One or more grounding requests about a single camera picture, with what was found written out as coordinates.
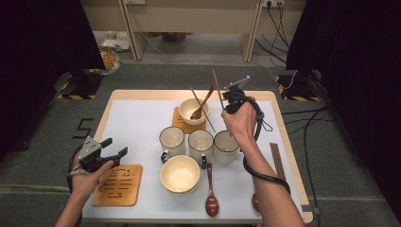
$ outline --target black curtain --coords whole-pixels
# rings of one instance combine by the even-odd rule
[[[308,0],[288,69],[318,69],[332,106],[401,220],[401,2]]]
[[[5,0],[0,8],[0,160],[34,130],[65,72],[104,68],[79,0]]]

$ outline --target white mug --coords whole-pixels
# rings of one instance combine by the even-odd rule
[[[185,133],[182,129],[175,126],[167,127],[160,132],[159,140],[163,149],[160,157],[162,163],[174,156],[185,155]]]
[[[202,169],[206,169],[206,164],[213,157],[213,135],[209,131],[197,130],[189,134],[189,156],[200,165]]]
[[[222,165],[231,164],[239,153],[239,146],[228,131],[220,131],[215,136],[213,156]]]

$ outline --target mug handle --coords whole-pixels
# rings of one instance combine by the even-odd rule
[[[206,169],[206,154],[201,155],[201,168]]]
[[[168,149],[165,149],[165,152],[163,152],[162,156],[160,157],[163,164],[167,161],[167,159],[166,159],[167,155],[168,155]]]

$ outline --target wooden coaster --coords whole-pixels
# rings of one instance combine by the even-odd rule
[[[179,107],[174,108],[173,123],[171,125],[182,129],[185,134],[190,134],[192,131],[196,130],[206,129],[206,121],[203,121],[203,123],[197,126],[186,124],[183,121],[183,117],[180,115]]]
[[[109,169],[99,181],[93,206],[133,206],[138,199],[141,165],[120,165]]]

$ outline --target white bowl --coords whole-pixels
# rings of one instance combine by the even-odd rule
[[[200,119],[197,119],[197,120],[191,119],[191,115],[199,107],[200,107],[200,104],[198,103],[198,101],[195,98],[189,98],[181,104],[179,111],[180,111],[181,117],[183,118],[183,121],[186,124],[196,126],[196,125],[200,125],[201,123],[204,122],[204,120],[206,119],[206,115],[203,112],[201,112]],[[207,102],[203,105],[203,110],[206,112],[206,114],[209,114],[209,106],[207,105]]]
[[[186,155],[174,156],[165,162],[160,171],[163,186],[173,194],[187,194],[195,189],[200,180],[198,163]]]

